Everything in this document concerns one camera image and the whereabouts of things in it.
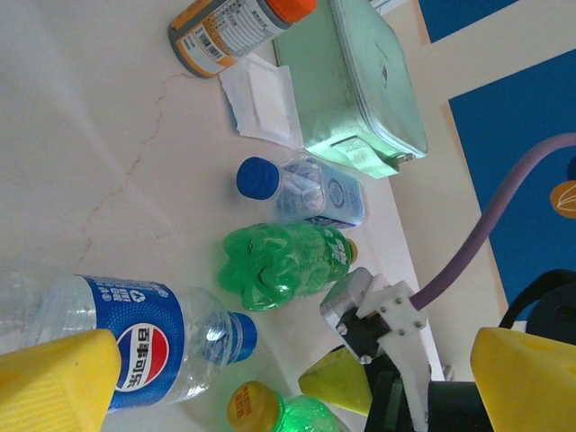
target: green plastic bottle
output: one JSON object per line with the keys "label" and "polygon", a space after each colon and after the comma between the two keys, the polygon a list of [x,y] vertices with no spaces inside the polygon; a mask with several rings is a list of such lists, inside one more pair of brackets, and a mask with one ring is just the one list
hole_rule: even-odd
{"label": "green plastic bottle", "polygon": [[342,279],[356,260],[356,245],[340,231],[307,222],[259,223],[224,240],[229,262],[220,286],[242,296],[249,311],[278,308],[293,297],[322,291]]}
{"label": "green plastic bottle", "polygon": [[230,398],[228,422],[236,432],[349,432],[318,399],[283,399],[261,382],[241,385]]}

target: orange bottle cap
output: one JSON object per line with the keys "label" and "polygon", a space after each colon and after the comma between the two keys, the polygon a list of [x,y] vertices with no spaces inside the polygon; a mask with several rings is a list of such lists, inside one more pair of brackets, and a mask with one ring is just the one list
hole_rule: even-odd
{"label": "orange bottle cap", "polygon": [[348,245],[350,245],[350,249],[352,251],[352,256],[350,257],[350,264],[353,264],[358,259],[358,246],[350,238],[347,238],[346,240],[348,240]]}
{"label": "orange bottle cap", "polygon": [[272,10],[282,21],[297,23],[316,9],[316,0],[267,0]]}
{"label": "orange bottle cap", "polygon": [[227,414],[236,432],[272,432],[280,418],[280,401],[261,382],[246,382],[232,395]]}

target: bottle label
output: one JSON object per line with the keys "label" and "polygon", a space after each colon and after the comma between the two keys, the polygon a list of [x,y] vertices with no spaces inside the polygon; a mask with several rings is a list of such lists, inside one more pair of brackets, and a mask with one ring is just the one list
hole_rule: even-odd
{"label": "bottle label", "polygon": [[[193,5],[198,11],[202,10],[198,9],[200,6],[205,7],[203,2]],[[196,13],[187,16],[192,21]],[[272,11],[269,14],[258,0],[223,0],[182,36],[176,47],[194,69],[213,77],[284,31],[278,20],[276,23],[271,20]],[[173,26],[183,27],[182,20],[179,16]]]}
{"label": "bottle label", "polygon": [[[342,173],[337,169],[322,164],[309,157],[308,164],[294,163],[283,166],[283,169],[297,176],[310,180],[311,185],[322,185],[325,194],[325,205],[322,212],[306,221],[320,226],[333,228],[353,228],[360,225],[365,217],[362,186],[351,175]],[[282,193],[278,199],[280,212],[294,215],[298,212],[298,205],[302,200],[294,193]]]}
{"label": "bottle label", "polygon": [[352,227],[360,225],[365,216],[360,182],[332,166],[319,164],[322,168],[322,187],[326,194],[326,207],[321,216],[343,221]]}
{"label": "bottle label", "polygon": [[121,371],[110,410],[152,405],[174,383],[184,355],[182,310],[161,283],[82,276],[90,285],[96,326],[118,343]]}
{"label": "bottle label", "polygon": [[334,274],[335,269],[350,266],[350,259],[346,255],[347,240],[337,229],[318,228],[322,234],[324,241],[329,247],[329,258],[331,274]]}

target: clear plastic bottle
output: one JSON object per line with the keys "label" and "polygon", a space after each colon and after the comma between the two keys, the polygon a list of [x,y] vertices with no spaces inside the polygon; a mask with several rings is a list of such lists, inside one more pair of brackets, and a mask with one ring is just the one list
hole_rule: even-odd
{"label": "clear plastic bottle", "polygon": [[318,399],[283,399],[261,382],[241,385],[230,398],[228,421],[236,432],[349,432]]}
{"label": "clear plastic bottle", "polygon": [[362,184],[304,153],[279,166],[250,157],[238,169],[236,186],[247,198],[265,202],[269,218],[280,223],[308,221],[344,229],[367,216]]}
{"label": "clear plastic bottle", "polygon": [[252,319],[199,288],[79,276],[0,261],[0,354],[89,329],[116,337],[122,367],[111,410],[191,399],[248,358]]}

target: sticker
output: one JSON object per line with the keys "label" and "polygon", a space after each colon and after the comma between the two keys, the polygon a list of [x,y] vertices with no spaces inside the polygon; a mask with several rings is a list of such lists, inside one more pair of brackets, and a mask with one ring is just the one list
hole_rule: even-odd
{"label": "sticker", "polygon": [[121,372],[110,410],[152,405],[170,391],[184,355],[184,317],[165,285],[81,276],[92,289],[96,326],[118,343]]}
{"label": "sticker", "polygon": [[322,215],[332,219],[344,219],[353,225],[362,223],[365,205],[360,182],[331,166],[320,163],[320,168],[322,185],[329,198]]}
{"label": "sticker", "polygon": [[550,203],[564,218],[576,219],[576,181],[558,184],[550,193]]}

